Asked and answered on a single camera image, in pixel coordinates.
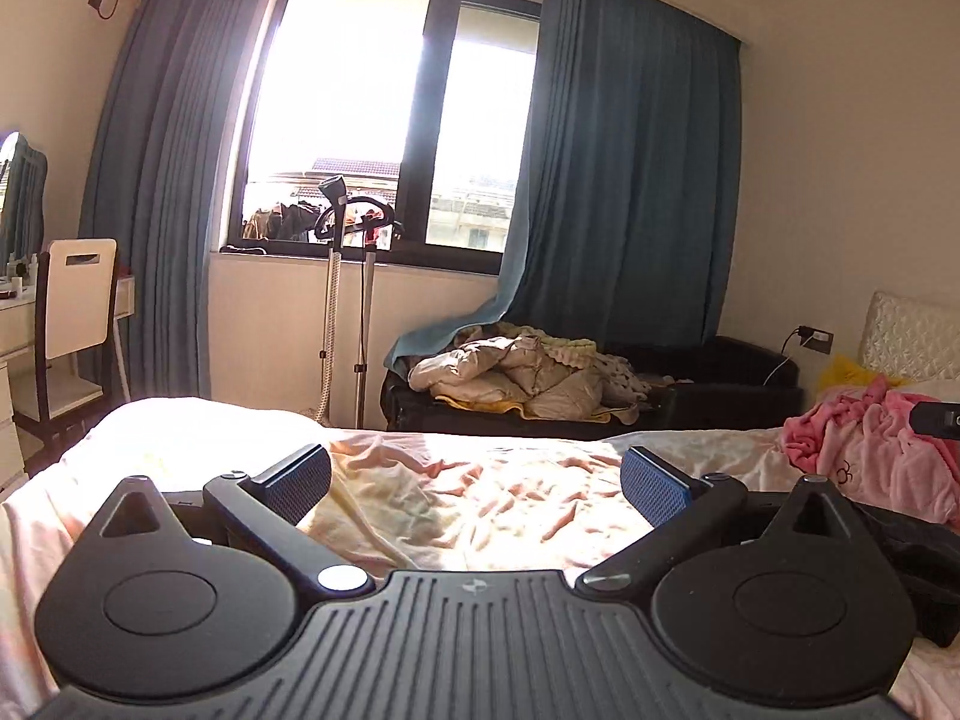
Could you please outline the dark framed window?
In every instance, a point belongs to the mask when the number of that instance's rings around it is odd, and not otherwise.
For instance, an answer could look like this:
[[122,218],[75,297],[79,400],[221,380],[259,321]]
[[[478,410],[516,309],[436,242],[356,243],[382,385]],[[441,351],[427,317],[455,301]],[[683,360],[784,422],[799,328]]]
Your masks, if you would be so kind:
[[320,259],[320,183],[353,195],[345,249],[388,206],[395,265],[494,275],[529,118],[530,0],[275,0],[245,105],[226,242]]

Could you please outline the right blue curtain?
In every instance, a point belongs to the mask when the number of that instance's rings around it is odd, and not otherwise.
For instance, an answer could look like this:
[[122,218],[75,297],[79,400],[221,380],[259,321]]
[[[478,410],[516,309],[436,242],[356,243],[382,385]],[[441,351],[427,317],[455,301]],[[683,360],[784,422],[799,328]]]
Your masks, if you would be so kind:
[[602,348],[718,330],[742,154],[740,43],[661,0],[544,0],[496,291],[395,340],[405,372],[505,320]]

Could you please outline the yellow pillow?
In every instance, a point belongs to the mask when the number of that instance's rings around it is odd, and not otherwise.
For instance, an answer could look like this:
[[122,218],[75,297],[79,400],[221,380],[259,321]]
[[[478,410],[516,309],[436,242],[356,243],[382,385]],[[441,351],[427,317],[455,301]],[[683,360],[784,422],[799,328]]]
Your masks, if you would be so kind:
[[820,374],[817,394],[826,394],[828,390],[836,387],[869,387],[875,379],[882,379],[890,385],[900,383],[896,377],[864,367],[848,356],[836,355]]

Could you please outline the beige quilted jacket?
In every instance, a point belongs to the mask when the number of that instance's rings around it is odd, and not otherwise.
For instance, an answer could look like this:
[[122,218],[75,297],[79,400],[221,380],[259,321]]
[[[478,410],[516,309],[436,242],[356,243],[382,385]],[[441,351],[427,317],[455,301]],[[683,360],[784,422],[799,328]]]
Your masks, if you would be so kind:
[[407,372],[412,390],[460,411],[626,426],[671,383],[636,372],[628,359],[602,353],[595,341],[512,323],[466,328],[438,355],[414,359]]

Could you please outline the blue curtain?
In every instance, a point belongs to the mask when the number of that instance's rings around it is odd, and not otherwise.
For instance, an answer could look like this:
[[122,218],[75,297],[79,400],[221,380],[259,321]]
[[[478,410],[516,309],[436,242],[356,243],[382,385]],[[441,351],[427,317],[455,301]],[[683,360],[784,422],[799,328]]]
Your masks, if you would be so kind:
[[718,330],[742,154],[740,43],[661,0],[544,0],[496,291],[395,340],[405,372],[505,320],[602,348]]
[[259,0],[142,0],[110,78],[80,213],[137,280],[128,382],[205,397],[208,254],[221,144]]

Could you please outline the left blue curtain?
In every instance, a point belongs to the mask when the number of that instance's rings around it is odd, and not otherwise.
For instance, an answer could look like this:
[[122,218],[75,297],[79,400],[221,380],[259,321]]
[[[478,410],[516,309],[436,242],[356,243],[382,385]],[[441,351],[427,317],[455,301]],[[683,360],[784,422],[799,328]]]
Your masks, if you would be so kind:
[[80,213],[137,280],[128,382],[205,397],[208,254],[221,144],[259,0],[142,0],[110,78]]

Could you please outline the wall power outlet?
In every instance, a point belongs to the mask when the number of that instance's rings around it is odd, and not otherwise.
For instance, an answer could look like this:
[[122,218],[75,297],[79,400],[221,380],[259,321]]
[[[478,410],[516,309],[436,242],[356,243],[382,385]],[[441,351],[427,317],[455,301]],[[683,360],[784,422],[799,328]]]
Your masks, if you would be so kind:
[[822,328],[814,328],[810,325],[799,325],[796,328],[796,335],[799,338],[800,348],[810,349],[819,355],[830,356],[832,354],[833,338],[835,338],[832,332],[827,332]]

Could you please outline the quilted white headboard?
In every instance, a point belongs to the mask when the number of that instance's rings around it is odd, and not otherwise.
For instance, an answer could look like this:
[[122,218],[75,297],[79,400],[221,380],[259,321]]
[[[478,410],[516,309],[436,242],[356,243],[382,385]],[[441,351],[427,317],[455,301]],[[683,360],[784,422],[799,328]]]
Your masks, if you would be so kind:
[[957,379],[957,307],[875,291],[864,320],[857,360],[861,366],[887,376]]

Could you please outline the pink fleece blanket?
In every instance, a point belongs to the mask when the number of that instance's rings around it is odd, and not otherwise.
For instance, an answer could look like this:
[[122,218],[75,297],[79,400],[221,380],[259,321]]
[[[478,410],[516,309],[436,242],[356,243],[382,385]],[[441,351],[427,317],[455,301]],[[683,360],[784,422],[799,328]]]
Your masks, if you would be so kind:
[[958,527],[958,444],[921,436],[910,413],[926,395],[878,376],[836,387],[788,419],[779,445],[802,473],[830,478],[850,499]]

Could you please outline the pastel bed sheet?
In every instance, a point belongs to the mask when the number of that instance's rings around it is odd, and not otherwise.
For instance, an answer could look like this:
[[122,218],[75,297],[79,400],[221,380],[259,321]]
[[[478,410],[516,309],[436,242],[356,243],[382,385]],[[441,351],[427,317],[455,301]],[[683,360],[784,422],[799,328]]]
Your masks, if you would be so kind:
[[53,696],[34,610],[122,479],[145,475],[163,491],[195,491],[313,444],[329,450],[334,484],[302,529],[376,577],[412,567],[580,574],[646,530],[620,491],[620,461],[633,445],[690,475],[729,473],[760,491],[789,489],[797,476],[773,429],[583,442],[347,431],[198,398],[134,401],[3,502],[3,715],[28,717]]

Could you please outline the white dresser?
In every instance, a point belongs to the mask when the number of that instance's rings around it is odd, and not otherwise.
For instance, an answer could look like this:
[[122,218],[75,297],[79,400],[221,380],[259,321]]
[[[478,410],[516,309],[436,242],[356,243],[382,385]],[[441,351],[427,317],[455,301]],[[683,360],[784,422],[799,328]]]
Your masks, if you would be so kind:
[[21,452],[18,427],[14,424],[11,368],[18,358],[29,353],[34,341],[34,303],[36,291],[26,288],[18,298],[2,301],[0,332],[2,332],[2,424],[0,424],[0,483],[2,497],[26,483],[25,459]]

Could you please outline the vanity mirror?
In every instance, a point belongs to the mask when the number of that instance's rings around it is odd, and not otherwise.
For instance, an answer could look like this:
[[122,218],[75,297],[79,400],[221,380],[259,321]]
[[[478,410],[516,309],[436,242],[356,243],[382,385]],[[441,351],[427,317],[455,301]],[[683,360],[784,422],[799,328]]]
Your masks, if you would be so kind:
[[47,156],[15,130],[2,145],[2,263],[25,260],[44,239]]

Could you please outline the black sofa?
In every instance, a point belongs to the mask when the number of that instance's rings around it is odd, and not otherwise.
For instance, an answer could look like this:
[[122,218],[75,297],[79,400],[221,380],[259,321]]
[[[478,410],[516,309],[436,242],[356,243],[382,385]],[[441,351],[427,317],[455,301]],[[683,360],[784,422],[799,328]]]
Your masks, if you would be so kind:
[[745,341],[601,349],[512,325],[473,327],[441,353],[402,359],[381,387],[396,433],[574,440],[778,427],[802,400],[797,364]]

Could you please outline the white wooden chair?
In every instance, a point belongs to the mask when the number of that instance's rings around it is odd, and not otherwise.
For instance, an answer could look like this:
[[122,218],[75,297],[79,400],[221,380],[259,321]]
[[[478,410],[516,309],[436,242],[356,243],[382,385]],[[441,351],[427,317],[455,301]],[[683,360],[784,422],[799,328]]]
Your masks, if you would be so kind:
[[64,239],[39,255],[32,364],[11,376],[14,424],[48,454],[114,400],[114,239]]

